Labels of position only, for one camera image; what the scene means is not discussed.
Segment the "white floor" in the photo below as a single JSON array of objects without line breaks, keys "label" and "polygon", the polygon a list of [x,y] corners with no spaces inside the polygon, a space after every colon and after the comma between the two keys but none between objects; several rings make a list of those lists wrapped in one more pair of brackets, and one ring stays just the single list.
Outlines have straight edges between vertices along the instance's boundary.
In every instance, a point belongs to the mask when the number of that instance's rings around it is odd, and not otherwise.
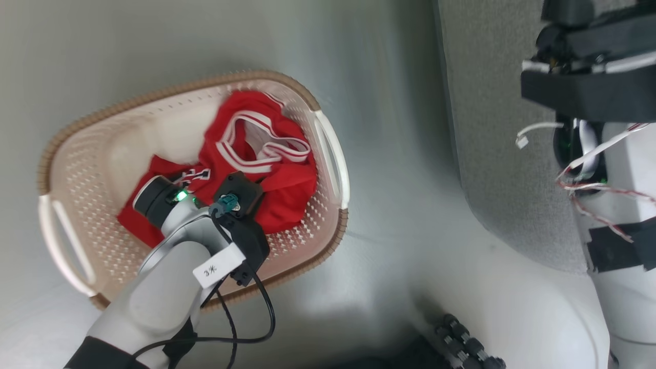
[{"label": "white floor", "polygon": [[[236,368],[308,368],[388,355],[443,311],[509,368],[598,369],[608,338],[592,283],[518,255],[460,190],[428,0],[6,0],[0,5],[0,362],[61,368],[99,312],[52,264],[35,171],[63,126],[195,77],[269,68],[319,99],[352,180],[347,236],[317,269],[271,291],[274,338]],[[262,301],[233,308],[266,329]],[[229,333],[221,313],[201,335]],[[221,367],[199,344],[181,368]]]}]

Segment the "white label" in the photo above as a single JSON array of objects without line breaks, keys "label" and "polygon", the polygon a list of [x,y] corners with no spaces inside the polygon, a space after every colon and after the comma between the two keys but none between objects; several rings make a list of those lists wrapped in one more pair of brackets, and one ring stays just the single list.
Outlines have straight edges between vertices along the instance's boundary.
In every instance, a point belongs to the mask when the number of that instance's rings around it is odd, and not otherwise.
[{"label": "white label", "polygon": [[227,248],[219,251],[208,261],[194,269],[194,277],[203,288],[208,288],[235,270],[244,260],[246,260],[246,256],[232,242]]}]

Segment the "red and white wire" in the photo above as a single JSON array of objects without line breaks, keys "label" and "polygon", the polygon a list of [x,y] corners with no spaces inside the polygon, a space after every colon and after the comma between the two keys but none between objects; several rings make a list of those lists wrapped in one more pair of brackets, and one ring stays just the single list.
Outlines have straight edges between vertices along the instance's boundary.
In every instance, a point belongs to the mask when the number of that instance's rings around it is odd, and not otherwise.
[{"label": "red and white wire", "polygon": [[575,195],[575,191],[578,190],[598,190],[598,191],[607,191],[611,192],[614,194],[621,194],[624,196],[628,196],[631,198],[636,198],[638,200],[642,201],[648,201],[651,202],[654,206],[656,206],[656,198],[645,194],[643,192],[638,192],[638,191],[633,191],[633,190],[625,190],[622,188],[613,188],[610,187],[609,185],[605,183],[567,183],[564,181],[564,177],[567,173],[569,173],[572,169],[575,169],[585,161],[589,160],[590,158],[593,158],[594,156],[597,156],[601,154],[603,151],[607,150],[609,147],[613,146],[614,144],[617,144],[618,142],[622,141],[623,139],[627,138],[629,135],[647,127],[648,123],[636,123],[634,125],[631,125],[626,131],[618,134],[617,136],[614,136],[613,138],[609,139],[608,141],[604,142],[603,144],[597,146],[594,150],[586,153],[584,156],[581,156],[580,158],[573,160],[560,174],[556,177],[556,183],[558,186],[560,186],[564,190],[569,191],[569,198],[571,201],[574,203],[574,206],[576,207],[576,210],[583,215],[586,215],[588,217],[593,218],[594,220],[603,223],[607,225],[615,234],[620,236],[622,239],[626,240],[627,242],[633,243],[633,240],[629,235],[627,235],[621,228],[619,228],[615,223],[611,222],[609,219],[606,219],[605,217],[602,217],[598,214],[595,214],[585,208],[582,203],[579,201],[579,199]]}]

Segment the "led indicator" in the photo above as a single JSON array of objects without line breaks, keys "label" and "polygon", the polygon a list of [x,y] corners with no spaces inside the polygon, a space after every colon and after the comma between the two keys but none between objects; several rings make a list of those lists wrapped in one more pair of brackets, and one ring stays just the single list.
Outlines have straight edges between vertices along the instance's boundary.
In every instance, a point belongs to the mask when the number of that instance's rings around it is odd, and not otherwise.
[{"label": "led indicator", "polygon": [[184,200],[187,196],[189,196],[189,194],[187,194],[187,192],[180,191],[180,192],[175,196],[175,199],[178,200],[178,201],[182,201],[182,200]]}]

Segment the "plastic laundry basket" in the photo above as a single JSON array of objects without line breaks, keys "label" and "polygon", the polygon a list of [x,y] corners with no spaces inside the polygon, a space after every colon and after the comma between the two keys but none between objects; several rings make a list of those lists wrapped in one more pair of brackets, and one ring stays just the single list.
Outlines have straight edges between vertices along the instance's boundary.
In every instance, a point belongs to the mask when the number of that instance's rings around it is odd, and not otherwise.
[{"label": "plastic laundry basket", "polygon": [[[339,245],[348,220],[346,162],[330,122],[305,87],[275,72],[171,87],[78,120],[50,141],[41,158],[39,219],[46,245],[66,280],[100,309],[136,276],[151,250],[116,220],[151,156],[197,161],[218,107],[232,91],[243,90],[262,91],[284,103],[283,113],[302,127],[318,170],[317,192],[302,224],[268,235],[271,253],[259,271],[262,281],[275,286],[290,280],[322,263]],[[59,237],[57,219],[70,248]],[[257,290],[230,280],[221,292],[227,301],[237,301]],[[214,300],[206,309],[217,305]]]}]

